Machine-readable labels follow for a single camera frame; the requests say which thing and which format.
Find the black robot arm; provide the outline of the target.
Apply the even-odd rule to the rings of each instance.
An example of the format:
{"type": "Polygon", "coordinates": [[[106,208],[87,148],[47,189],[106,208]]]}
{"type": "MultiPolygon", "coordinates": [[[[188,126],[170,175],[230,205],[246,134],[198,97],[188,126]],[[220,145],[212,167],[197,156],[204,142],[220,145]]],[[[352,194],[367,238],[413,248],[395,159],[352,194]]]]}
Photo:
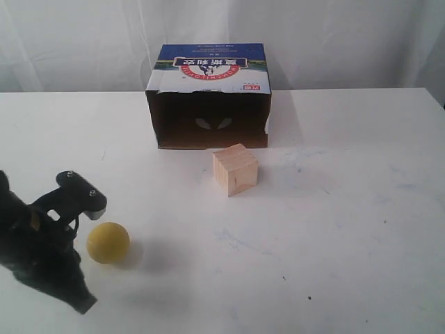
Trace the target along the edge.
{"type": "Polygon", "coordinates": [[[85,314],[96,303],[74,248],[79,217],[106,211],[106,196],[73,170],[56,176],[58,188],[26,204],[1,174],[1,265],[17,281],[85,314]]]}

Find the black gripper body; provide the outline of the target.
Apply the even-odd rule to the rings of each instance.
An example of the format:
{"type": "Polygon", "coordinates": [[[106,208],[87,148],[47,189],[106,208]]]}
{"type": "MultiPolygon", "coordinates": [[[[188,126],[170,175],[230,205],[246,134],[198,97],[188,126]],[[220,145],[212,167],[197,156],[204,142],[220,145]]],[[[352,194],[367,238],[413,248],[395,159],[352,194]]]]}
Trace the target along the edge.
{"type": "Polygon", "coordinates": [[[31,204],[21,203],[21,259],[24,263],[74,250],[80,205],[60,187],[31,204]]]}

